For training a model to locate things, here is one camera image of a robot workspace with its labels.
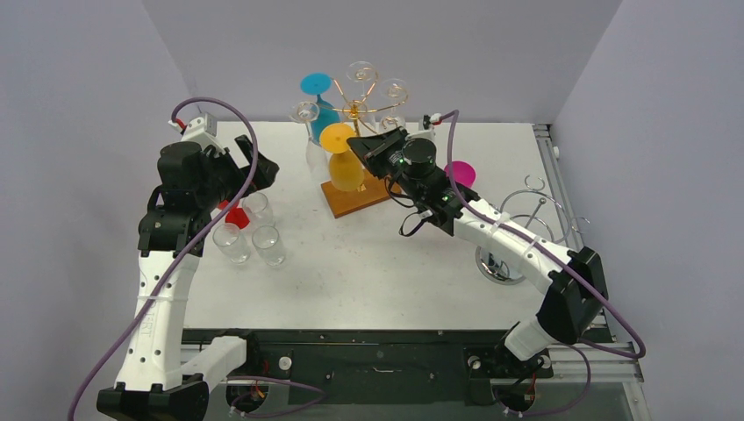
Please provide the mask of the yellow plastic wine glass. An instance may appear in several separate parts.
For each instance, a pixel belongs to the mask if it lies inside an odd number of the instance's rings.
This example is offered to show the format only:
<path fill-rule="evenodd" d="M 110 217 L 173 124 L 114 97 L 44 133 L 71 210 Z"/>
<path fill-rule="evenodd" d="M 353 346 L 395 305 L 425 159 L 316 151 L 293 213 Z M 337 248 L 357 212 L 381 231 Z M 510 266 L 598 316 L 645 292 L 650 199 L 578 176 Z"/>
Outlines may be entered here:
<path fill-rule="evenodd" d="M 364 181 L 362 165 L 347 143 L 355 134 L 351 126 L 334 123 L 328 125 L 319 136 L 320 146 L 331 154 L 329 160 L 331 183 L 340 191 L 357 190 Z"/>

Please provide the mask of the red plastic wine glass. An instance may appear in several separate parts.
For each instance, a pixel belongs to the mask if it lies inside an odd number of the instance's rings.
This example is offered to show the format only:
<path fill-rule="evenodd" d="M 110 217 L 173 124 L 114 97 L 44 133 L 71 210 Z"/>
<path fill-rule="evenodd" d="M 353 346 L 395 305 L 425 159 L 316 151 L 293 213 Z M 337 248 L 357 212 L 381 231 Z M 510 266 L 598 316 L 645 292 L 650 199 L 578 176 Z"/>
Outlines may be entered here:
<path fill-rule="evenodd" d="M 228 201 L 225 200 L 218 205 L 218 209 L 220 211 L 227 209 L 228 204 Z M 241 230 L 248 228 L 250 225 L 250 218 L 241 207 L 240 201 L 228 208 L 227 213 L 224 215 L 224 221 L 226 224 L 236 225 Z"/>

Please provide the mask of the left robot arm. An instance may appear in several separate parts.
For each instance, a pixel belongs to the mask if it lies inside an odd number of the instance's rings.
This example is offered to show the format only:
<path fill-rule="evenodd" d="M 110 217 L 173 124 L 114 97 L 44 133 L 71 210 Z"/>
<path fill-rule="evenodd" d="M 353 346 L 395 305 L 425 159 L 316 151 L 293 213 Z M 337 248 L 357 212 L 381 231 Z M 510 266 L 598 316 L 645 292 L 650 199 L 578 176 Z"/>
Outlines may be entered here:
<path fill-rule="evenodd" d="M 97 410 L 116 420 L 201 420 L 209 383 L 201 372 L 182 371 L 181 344 L 190 286 L 204 241 L 222 202 L 270 187 L 278 165 L 247 135 L 235 140 L 248 160 L 237 166 L 228 150 L 211 141 L 182 140 L 165 146 L 157 162 L 161 182 L 138 226 L 139 290 L 127 353 L 112 387 L 102 389 Z"/>

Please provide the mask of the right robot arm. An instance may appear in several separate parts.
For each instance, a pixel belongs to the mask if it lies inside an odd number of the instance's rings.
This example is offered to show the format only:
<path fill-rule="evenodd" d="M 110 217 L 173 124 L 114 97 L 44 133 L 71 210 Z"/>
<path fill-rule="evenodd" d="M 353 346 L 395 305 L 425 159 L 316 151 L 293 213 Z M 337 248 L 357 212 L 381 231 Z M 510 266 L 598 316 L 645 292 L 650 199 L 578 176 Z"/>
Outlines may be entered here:
<path fill-rule="evenodd" d="M 397 128 L 347 144 L 378 179 L 400 186 L 420 222 L 468 241 L 530 282 L 543 296 L 535 315 L 518 322 L 494 352 L 497 367 L 508 375 L 553 344 L 575 344 L 607 300 L 599 255 L 588 248 L 571 250 L 515 223 L 472 189 L 451 183 L 436 165 L 436 147 L 427 138 Z"/>

